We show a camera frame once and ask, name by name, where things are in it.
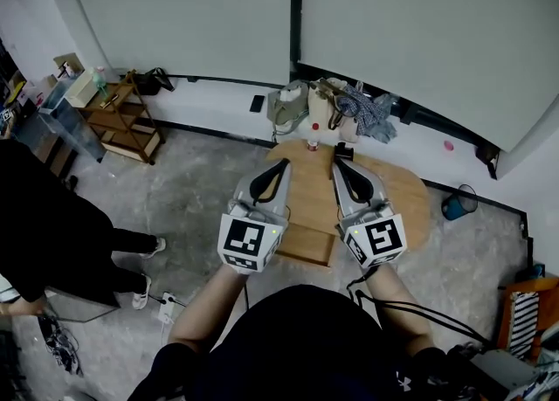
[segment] white plastic bin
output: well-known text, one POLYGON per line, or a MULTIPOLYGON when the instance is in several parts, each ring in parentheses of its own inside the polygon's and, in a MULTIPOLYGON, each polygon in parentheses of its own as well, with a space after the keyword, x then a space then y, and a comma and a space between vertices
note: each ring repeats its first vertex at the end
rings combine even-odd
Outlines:
POLYGON ((93 74, 85 70, 64 96, 72 106, 85 107, 96 93, 97 86, 93 82, 93 74))

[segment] hand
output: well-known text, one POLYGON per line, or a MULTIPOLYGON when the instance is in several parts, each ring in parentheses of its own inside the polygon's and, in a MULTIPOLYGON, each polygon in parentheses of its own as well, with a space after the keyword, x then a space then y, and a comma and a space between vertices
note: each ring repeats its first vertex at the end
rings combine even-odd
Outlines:
POLYGON ((0 303, 0 315, 41 315, 46 307, 46 298, 43 295, 33 302, 20 297, 13 303, 0 303))

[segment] shoe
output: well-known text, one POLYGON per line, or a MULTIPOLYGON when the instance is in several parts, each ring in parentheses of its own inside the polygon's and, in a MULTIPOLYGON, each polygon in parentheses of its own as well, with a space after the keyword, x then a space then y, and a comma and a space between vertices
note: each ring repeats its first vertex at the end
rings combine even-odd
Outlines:
POLYGON ((163 252, 167 248, 167 241, 165 238, 158 238, 157 244, 155 244, 155 250, 152 253, 142 253, 141 257, 143 259, 150 259, 158 252, 163 252))
POLYGON ((142 294, 134 293, 134 298, 132 299, 132 308, 134 309, 144 309, 148 304, 148 294, 149 289, 151 288, 151 279, 147 276, 146 277, 146 290, 142 294))

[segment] blue container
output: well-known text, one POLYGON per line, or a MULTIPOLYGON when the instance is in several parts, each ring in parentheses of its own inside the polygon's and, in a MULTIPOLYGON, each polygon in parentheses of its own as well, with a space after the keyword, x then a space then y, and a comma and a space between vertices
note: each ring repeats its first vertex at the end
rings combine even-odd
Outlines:
POLYGON ((478 208, 478 197, 470 185, 460 185, 456 193, 443 201, 440 210, 449 221, 473 213, 478 208))

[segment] black pants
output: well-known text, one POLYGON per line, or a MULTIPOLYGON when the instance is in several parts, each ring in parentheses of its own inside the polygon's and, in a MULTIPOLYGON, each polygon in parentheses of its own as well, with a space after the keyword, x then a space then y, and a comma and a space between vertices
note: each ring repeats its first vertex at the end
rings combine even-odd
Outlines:
MULTIPOLYGON (((110 250, 131 253, 152 253, 157 245, 157 238, 145 233, 113 229, 110 238, 110 250)), ((139 273, 122 269, 110 259, 103 262, 100 269, 104 284, 116 293, 141 294, 146 290, 146 278, 139 273)))

